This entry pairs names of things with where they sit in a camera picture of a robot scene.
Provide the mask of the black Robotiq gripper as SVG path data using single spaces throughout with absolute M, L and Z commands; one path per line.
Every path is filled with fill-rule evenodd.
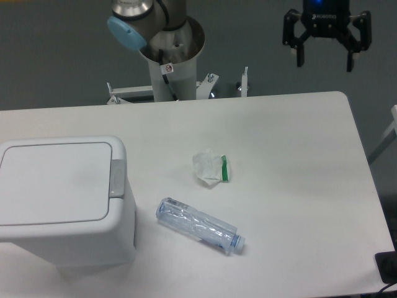
M 305 31 L 295 36 L 295 24 L 301 21 Z M 357 40 L 348 28 L 352 24 L 359 30 Z M 349 0 L 304 0 L 302 14 L 290 9 L 283 18 L 282 43 L 297 53 L 297 67 L 305 62 L 304 42 L 309 37 L 336 38 L 347 50 L 347 72 L 354 68 L 354 54 L 366 51 L 372 44 L 372 14 L 363 11 L 359 15 L 350 13 Z

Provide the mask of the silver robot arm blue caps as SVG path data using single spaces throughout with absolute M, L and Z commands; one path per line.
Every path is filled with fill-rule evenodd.
M 148 63 L 156 102 L 208 99 L 218 80 L 209 73 L 197 82 L 197 58 L 205 45 L 202 26 L 187 15 L 185 1 L 112 1 L 107 21 L 110 33 L 125 48 Z M 349 1 L 303 1 L 301 12 L 290 9 L 283 18 L 282 43 L 305 62 L 304 43 L 310 38 L 336 39 L 347 50 L 347 71 L 354 55 L 372 43 L 369 11 L 350 13 Z

